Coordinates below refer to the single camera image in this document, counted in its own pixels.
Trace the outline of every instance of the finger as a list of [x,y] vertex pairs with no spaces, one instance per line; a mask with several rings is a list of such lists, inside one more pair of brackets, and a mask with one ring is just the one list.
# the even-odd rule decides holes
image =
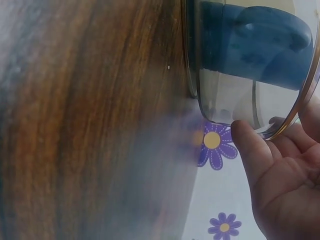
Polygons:
[[245,121],[231,125],[235,146],[242,158],[250,187],[272,166],[273,156],[266,142]]
[[283,158],[281,155],[281,152],[279,151],[279,149],[276,147],[276,145],[272,141],[266,141],[266,144],[268,145],[268,147],[271,151],[271,154],[272,154],[272,158],[275,161]]
[[299,148],[287,136],[281,134],[271,140],[272,143],[279,149],[283,158],[296,158],[301,155]]
[[[274,123],[275,126],[280,126],[283,121],[284,118],[273,117],[270,120],[270,123]],[[308,136],[302,125],[299,123],[294,123],[293,125],[288,127],[283,133],[281,133],[280,136],[284,136],[288,139],[278,137],[273,142],[277,143],[276,145],[280,149],[281,153],[283,153],[282,151],[285,151],[285,154],[282,154],[283,157],[296,157],[298,154],[304,153],[317,143],[315,140]],[[297,147],[298,151],[294,149],[291,141]]]
[[306,134],[320,143],[320,100],[317,96],[311,98],[299,117]]
[[282,135],[293,141],[301,153],[304,153],[309,148],[317,144],[315,140],[308,136],[302,125],[299,123],[294,123],[292,126],[287,128]]

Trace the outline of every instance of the flower print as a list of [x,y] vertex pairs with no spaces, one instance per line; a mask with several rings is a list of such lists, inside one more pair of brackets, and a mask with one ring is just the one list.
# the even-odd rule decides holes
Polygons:
[[198,167],[203,167],[210,159],[210,165],[214,170],[222,169],[222,156],[227,159],[235,159],[238,155],[238,150],[230,145],[232,142],[228,126],[208,122],[204,129]]
[[228,217],[224,212],[219,213],[218,219],[210,219],[210,224],[213,227],[208,229],[209,234],[214,234],[213,240],[230,240],[230,236],[238,236],[237,228],[241,227],[240,221],[235,221],[236,215],[230,214]]

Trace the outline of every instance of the wood grain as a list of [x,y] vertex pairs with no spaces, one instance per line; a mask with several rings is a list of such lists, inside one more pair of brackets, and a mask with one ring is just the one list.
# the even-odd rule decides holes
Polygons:
[[183,55],[180,0],[0,0],[0,240],[181,238]]

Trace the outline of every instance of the glass pot lid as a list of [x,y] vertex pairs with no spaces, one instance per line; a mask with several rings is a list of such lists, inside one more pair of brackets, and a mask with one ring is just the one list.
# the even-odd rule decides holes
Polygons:
[[185,0],[189,89],[209,121],[264,139],[293,123],[319,80],[317,0]]

